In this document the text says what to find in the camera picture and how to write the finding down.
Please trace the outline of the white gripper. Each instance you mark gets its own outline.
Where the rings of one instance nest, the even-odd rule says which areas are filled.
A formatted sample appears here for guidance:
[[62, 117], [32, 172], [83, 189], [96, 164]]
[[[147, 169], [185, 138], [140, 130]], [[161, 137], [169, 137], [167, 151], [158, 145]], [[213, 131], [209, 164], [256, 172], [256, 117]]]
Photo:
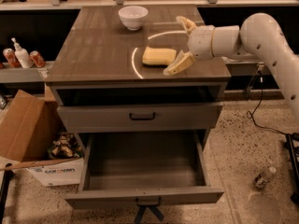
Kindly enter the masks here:
[[173, 76], [184, 71], [194, 63], [195, 59], [210, 60], [213, 58], [212, 38], [215, 27], [213, 25], [197, 27], [193, 21], [183, 16], [177, 16], [176, 21], [189, 35], [187, 42], [189, 51], [179, 52], [177, 58], [164, 69], [165, 76]]

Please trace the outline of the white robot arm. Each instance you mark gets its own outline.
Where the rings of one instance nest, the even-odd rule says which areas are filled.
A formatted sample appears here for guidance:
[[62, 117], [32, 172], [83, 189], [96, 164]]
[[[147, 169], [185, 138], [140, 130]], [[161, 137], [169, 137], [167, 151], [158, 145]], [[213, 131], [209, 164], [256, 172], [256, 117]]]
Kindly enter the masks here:
[[294, 116], [299, 119], [299, 57], [293, 53], [278, 24], [268, 14], [256, 13], [240, 26], [197, 26], [193, 21], [178, 16], [177, 22], [187, 36], [186, 52], [164, 69], [173, 76], [187, 69], [195, 61], [227, 57], [244, 61], [263, 62], [274, 77]]

